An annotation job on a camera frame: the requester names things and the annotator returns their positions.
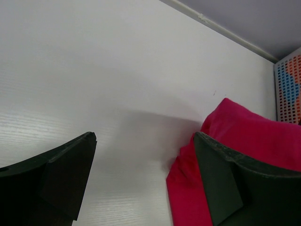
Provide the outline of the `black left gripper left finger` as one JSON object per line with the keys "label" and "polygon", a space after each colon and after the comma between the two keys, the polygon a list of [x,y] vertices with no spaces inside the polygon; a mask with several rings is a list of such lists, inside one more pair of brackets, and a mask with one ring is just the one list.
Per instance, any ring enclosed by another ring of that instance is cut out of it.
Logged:
{"label": "black left gripper left finger", "polygon": [[71,226],[78,219],[96,150],[81,136],[0,169],[2,226]]}

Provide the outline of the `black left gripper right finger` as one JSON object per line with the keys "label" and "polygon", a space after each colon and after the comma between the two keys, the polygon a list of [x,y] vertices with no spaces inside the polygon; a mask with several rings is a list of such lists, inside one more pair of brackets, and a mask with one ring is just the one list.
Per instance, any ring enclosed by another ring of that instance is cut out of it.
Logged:
{"label": "black left gripper right finger", "polygon": [[300,225],[300,172],[258,161],[202,132],[193,143],[213,225]]}

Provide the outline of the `red t shirt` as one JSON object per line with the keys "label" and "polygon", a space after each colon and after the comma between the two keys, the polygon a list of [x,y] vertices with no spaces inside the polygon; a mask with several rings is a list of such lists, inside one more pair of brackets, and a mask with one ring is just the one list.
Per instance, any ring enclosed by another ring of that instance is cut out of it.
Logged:
{"label": "red t shirt", "polygon": [[[258,161],[301,173],[299,125],[268,120],[225,98],[199,132]],[[176,226],[214,226],[193,143],[196,133],[180,149],[166,178]]]}

